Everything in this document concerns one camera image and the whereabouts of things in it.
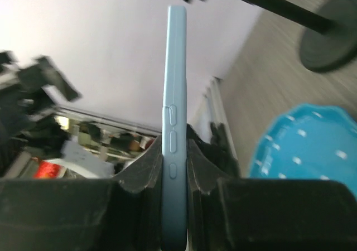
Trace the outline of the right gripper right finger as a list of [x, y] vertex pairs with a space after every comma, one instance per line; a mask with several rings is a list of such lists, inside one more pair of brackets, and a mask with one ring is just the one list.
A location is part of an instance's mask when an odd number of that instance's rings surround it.
[[331, 180], [240, 178], [236, 160], [187, 129], [190, 250], [355, 250], [356, 199]]

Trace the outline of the phone with light blue case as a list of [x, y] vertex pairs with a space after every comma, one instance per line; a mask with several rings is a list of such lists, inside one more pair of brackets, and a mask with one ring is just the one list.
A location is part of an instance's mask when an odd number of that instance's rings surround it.
[[186, 249], [186, 31], [186, 8], [169, 6], [162, 107], [162, 250]]

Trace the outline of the black phone stand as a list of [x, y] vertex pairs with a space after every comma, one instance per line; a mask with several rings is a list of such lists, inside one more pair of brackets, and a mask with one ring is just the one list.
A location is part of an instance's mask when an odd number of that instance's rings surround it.
[[316, 12], [287, 0], [241, 0], [302, 25], [299, 57], [315, 73], [338, 70], [356, 58], [356, 0], [325, 0]]

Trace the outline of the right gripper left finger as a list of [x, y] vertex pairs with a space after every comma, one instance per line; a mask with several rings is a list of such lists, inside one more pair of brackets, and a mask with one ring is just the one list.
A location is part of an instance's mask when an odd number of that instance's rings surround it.
[[161, 139], [112, 178], [1, 181], [2, 250], [159, 250]]

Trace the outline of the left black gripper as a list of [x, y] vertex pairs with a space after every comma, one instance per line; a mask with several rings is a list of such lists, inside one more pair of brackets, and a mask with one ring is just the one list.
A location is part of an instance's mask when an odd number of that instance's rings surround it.
[[1, 51], [1, 175], [21, 153], [45, 160], [62, 157], [70, 135], [55, 119], [57, 103], [46, 86], [69, 102], [81, 97], [49, 56], [19, 67], [11, 51]]

